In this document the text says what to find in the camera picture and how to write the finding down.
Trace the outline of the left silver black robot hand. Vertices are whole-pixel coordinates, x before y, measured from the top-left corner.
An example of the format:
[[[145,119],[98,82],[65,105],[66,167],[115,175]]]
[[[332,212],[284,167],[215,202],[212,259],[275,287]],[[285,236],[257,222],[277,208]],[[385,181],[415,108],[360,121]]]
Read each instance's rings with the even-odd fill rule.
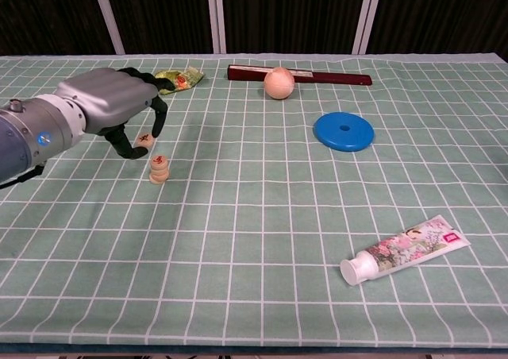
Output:
[[[125,134],[125,124],[146,108],[155,112],[152,137],[157,138],[167,117],[162,90],[173,91],[175,84],[136,68],[96,68],[65,79],[55,94],[79,106],[85,118],[84,132],[104,137],[115,152],[126,160],[148,154],[143,146],[132,146]]]

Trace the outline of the floral hand cream tube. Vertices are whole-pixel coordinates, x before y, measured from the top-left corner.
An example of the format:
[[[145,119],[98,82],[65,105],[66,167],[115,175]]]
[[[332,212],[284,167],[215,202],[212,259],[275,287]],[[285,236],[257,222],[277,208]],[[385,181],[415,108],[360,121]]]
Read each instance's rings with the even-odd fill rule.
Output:
[[[441,215],[359,251],[340,263],[347,284],[356,286],[467,247],[470,241]]]

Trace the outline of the green snack packet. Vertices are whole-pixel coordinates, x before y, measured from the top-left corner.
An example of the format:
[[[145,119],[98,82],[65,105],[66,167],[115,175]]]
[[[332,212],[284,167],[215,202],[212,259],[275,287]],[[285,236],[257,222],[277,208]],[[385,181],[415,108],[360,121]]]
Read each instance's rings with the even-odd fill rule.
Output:
[[[187,67],[184,71],[162,70],[155,74],[157,79],[169,79],[175,86],[173,90],[161,89],[161,95],[169,95],[175,92],[189,90],[196,86],[204,76],[203,72],[193,67]]]

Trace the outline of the peach coloured ball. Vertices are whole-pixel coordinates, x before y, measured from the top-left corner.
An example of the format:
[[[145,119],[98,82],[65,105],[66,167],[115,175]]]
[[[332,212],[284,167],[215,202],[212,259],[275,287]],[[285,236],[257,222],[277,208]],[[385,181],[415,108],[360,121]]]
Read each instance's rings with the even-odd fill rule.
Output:
[[[294,76],[286,68],[273,68],[264,77],[264,90],[271,98],[285,99],[294,90]]]

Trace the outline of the green checked tablecloth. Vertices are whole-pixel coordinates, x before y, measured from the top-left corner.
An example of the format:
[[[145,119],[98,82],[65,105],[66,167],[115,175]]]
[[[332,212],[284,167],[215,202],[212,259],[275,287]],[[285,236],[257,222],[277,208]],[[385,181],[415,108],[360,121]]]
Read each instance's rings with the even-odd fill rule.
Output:
[[[231,82],[230,57],[0,58],[0,103],[91,68],[193,67],[148,162],[87,136],[0,191],[7,344],[508,349],[508,64],[492,56],[255,57],[368,74],[285,101]],[[357,152],[324,114],[367,120]],[[340,263],[441,215],[470,245],[356,286]]]

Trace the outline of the blue disc with hole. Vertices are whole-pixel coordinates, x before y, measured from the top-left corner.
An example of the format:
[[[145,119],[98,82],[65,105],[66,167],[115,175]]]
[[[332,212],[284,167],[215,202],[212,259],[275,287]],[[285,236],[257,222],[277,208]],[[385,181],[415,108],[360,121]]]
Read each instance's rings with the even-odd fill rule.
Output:
[[[361,151],[375,138],[375,131],[367,120],[346,112],[322,115],[314,123],[313,132],[323,145],[342,152]]]

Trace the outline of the dark red folded fan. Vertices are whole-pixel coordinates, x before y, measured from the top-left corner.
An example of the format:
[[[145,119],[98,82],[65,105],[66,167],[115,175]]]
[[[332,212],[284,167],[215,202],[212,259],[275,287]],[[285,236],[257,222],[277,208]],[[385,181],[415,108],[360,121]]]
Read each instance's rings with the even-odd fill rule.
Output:
[[[272,71],[271,67],[258,67],[248,65],[230,64],[227,68],[227,78],[236,81],[264,81],[266,74]],[[301,69],[287,69],[296,83],[329,83],[341,85],[371,86],[369,75],[347,74],[336,72],[308,71]]]

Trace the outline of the white partition frame post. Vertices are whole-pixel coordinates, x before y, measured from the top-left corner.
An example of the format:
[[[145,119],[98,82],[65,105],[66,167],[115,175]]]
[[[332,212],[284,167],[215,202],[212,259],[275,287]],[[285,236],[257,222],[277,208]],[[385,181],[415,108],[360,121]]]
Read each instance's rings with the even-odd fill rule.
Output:
[[[99,8],[102,13],[102,17],[104,22],[106,23],[106,28],[108,34],[110,36],[112,45],[114,47],[114,51],[117,55],[124,55],[125,49],[121,40],[121,35],[119,33],[117,22],[114,17],[114,12],[112,6],[110,4],[110,0],[97,0],[99,4]]]
[[[214,54],[226,54],[225,16],[223,0],[208,0],[210,29]]]
[[[364,55],[367,52],[379,0],[363,0],[352,46],[353,55]]]

